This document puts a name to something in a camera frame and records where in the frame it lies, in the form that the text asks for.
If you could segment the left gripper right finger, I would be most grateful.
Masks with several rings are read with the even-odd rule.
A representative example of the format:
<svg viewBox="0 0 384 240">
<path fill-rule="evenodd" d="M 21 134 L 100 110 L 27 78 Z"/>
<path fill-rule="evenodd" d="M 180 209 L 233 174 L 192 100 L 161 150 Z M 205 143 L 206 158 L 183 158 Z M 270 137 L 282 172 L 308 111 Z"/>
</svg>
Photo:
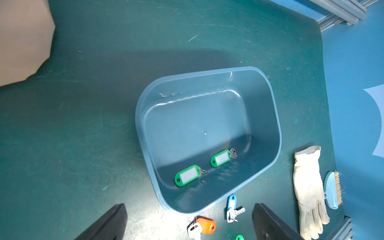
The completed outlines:
<svg viewBox="0 0 384 240">
<path fill-rule="evenodd" d="M 255 204 L 252 218 L 258 240 L 303 240 L 265 204 Z"/>
</svg>

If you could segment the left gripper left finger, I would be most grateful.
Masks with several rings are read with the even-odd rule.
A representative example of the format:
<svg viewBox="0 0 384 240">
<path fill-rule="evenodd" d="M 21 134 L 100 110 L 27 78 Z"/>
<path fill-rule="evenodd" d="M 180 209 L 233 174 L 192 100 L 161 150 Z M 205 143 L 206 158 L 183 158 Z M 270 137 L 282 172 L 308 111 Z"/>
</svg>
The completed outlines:
<svg viewBox="0 0 384 240">
<path fill-rule="evenodd" d="M 76 240 L 122 240 L 127 220 L 125 204 L 114 205 L 83 231 Z"/>
</svg>

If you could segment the key with green tag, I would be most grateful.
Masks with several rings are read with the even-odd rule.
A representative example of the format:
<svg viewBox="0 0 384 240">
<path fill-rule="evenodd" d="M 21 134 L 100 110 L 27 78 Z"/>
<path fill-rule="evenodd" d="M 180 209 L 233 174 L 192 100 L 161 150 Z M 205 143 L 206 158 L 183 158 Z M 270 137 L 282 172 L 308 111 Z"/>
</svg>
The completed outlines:
<svg viewBox="0 0 384 240">
<path fill-rule="evenodd" d="M 244 236 L 239 234 L 236 236 L 236 240 L 245 240 Z"/>
</svg>

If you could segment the key with red tag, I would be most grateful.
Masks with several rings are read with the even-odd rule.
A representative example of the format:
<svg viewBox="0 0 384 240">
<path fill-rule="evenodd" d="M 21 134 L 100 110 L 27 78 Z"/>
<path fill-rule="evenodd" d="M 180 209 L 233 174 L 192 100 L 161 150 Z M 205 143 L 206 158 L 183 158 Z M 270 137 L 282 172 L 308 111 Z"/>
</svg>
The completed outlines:
<svg viewBox="0 0 384 240">
<path fill-rule="evenodd" d="M 214 220 L 204 217 L 195 218 L 187 227 L 189 238 L 200 240 L 202 234 L 211 235 L 215 232 L 217 224 Z"/>
</svg>

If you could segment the blue plastic storage box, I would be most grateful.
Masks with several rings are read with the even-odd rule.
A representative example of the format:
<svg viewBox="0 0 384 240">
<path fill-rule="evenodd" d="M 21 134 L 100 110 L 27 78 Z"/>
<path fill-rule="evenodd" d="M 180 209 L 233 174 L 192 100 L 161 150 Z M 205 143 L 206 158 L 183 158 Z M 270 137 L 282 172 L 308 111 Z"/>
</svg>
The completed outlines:
<svg viewBox="0 0 384 240">
<path fill-rule="evenodd" d="M 136 129 L 159 203 L 170 213 L 198 215 L 269 169 L 282 131 L 271 83 L 256 67 L 159 78 L 142 92 Z M 214 168 L 211 157 L 234 148 L 237 158 Z M 184 187 L 176 173 L 208 172 Z"/>
</svg>

